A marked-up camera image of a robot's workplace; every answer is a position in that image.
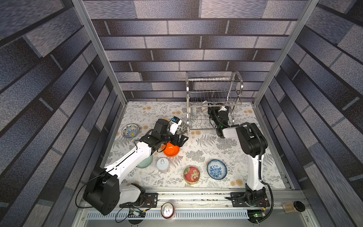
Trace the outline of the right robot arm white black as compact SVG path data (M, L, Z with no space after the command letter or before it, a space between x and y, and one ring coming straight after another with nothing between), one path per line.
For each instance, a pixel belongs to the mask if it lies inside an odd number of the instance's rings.
M209 120L214 122L216 133L222 139L234 138L239 141L242 151L248 156L248 177L245 183L244 199L252 204L264 199L269 184L262 179L262 161L268 143L255 123L229 125L229 107L209 106Z

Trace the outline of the dark glass patterned bowl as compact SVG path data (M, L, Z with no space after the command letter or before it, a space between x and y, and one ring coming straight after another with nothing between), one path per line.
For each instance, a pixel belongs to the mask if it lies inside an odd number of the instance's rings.
M196 106L191 106L191 116L195 117L198 115L198 108Z

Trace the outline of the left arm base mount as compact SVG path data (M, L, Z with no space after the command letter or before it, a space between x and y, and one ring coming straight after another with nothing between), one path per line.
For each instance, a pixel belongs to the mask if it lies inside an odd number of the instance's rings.
M131 208L145 208L151 209L157 207L158 193L145 193L136 202L120 204L120 208L126 208L130 206Z

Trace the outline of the white brown dotted bowl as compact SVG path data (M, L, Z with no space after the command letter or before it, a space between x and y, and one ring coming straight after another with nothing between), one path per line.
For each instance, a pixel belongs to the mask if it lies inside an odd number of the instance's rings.
M200 111L202 113L207 113L208 112L208 107L202 107Z

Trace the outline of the blue white floral bowl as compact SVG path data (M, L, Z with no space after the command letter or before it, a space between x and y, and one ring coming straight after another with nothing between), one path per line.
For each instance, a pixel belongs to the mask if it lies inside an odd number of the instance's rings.
M221 160L213 159L207 165L207 172L211 178L223 180L227 175L227 167Z

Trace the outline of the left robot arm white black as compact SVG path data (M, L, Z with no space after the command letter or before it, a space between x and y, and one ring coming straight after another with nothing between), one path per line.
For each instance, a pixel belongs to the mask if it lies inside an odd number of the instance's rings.
M82 187L83 200L102 215L116 207L140 207L145 202L145 189L138 184L121 187L124 178L142 161L152 156L161 146L172 144L182 147L187 136L177 134L182 120L158 119L154 128L137 140L135 146L122 158L105 168L95 167L89 181Z

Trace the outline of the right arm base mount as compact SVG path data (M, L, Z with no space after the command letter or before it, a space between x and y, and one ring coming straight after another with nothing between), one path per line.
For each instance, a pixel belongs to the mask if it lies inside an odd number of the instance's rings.
M255 201L253 204L248 204L244 192L234 192L230 193L230 201L234 208L241 208L241 207L251 207L251 208L267 208L270 207L270 202L267 197L263 198L262 200Z

